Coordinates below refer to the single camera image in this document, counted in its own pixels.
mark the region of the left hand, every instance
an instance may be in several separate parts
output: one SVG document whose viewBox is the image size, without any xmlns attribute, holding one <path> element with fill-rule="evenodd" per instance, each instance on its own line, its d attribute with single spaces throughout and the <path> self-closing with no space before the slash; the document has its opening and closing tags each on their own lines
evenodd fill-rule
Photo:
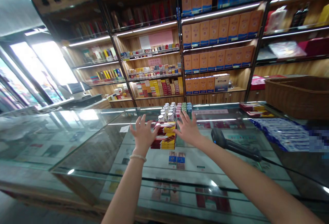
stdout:
<svg viewBox="0 0 329 224">
<path fill-rule="evenodd" d="M 160 128 L 160 126 L 158 125 L 154 128 L 154 131 L 151 132 L 152 121 L 149 120 L 145 124 L 145 118 L 146 118 L 145 114 L 143 115 L 143 117 L 139 116 L 137 118 L 136 130 L 134 130 L 133 125 L 130 124 L 130 131 L 135 137 L 135 143 L 136 143 L 133 154 L 141 155 L 144 157 L 146 157 L 147 151 L 150 148 L 151 144 L 153 143 L 158 133 L 158 130 Z"/>
</svg>

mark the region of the wooden shelf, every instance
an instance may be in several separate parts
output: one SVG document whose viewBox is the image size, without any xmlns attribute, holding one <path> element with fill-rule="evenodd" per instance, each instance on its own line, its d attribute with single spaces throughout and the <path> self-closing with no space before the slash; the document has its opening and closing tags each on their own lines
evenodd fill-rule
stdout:
<svg viewBox="0 0 329 224">
<path fill-rule="evenodd" d="M 170 97 L 181 97 L 184 95 L 164 95 L 164 96 L 156 96 L 156 97 L 138 97 L 135 100 L 144 100 L 144 99 L 161 99 L 161 98 L 170 98 Z"/>
<path fill-rule="evenodd" d="M 109 101 L 109 102 L 121 102 L 121 101 L 132 101 L 132 98 L 128 98 L 128 99 L 118 99 L 118 100 Z"/>
</svg>

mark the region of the pink sign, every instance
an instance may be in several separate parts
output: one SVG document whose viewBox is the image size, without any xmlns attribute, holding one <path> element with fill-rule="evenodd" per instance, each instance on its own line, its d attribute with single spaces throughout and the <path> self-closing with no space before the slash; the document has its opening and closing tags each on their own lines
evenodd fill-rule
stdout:
<svg viewBox="0 0 329 224">
<path fill-rule="evenodd" d="M 155 66 L 155 65 L 161 65 L 161 59 L 160 58 L 151 58 L 148 60 L 148 66 Z"/>
</svg>

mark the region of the hand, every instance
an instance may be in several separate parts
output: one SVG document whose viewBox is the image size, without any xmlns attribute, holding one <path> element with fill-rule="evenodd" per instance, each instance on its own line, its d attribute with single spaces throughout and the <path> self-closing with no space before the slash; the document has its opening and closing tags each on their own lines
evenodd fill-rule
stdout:
<svg viewBox="0 0 329 224">
<path fill-rule="evenodd" d="M 196 124 L 195 114 L 192 114 L 191 121 L 190 117 L 185 111 L 180 111 L 179 113 L 181 115 L 182 121 L 177 121 L 177 124 L 181 131 L 175 129 L 174 132 L 185 142 L 198 147 L 198 143 L 201 142 L 204 137 L 200 134 L 198 125 Z"/>
<path fill-rule="evenodd" d="M 135 137 L 135 149 L 133 154 L 141 155 L 146 157 L 147 151 L 150 148 L 151 144 L 153 143 L 155 136 L 158 133 L 160 126 L 156 126 L 154 131 L 151 132 L 151 123 L 152 121 L 149 120 L 147 124 L 145 124 L 145 117 L 138 117 L 136 120 L 136 130 L 134 130 L 133 125 L 130 124 L 130 131 Z"/>
</svg>

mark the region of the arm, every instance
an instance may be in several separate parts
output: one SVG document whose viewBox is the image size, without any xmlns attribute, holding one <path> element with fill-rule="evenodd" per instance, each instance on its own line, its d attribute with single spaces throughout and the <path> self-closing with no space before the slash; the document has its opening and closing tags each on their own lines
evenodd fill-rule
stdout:
<svg viewBox="0 0 329 224">
<path fill-rule="evenodd" d="M 136 143 L 133 154 L 146 157 L 147 151 L 160 128 L 157 126 L 151 132 L 151 123 L 152 121 L 148 121 L 145 125 L 144 114 L 142 118 L 138 117 L 136 130 L 130 124 L 130 131 L 134 135 Z M 131 158 L 101 224 L 134 223 L 142 183 L 143 165 L 143 159 Z"/>
<path fill-rule="evenodd" d="M 323 223 L 265 174 L 202 136 L 194 114 L 192 121 L 185 112 L 181 118 L 177 121 L 181 131 L 175 133 L 209 156 L 270 222 Z"/>
</svg>

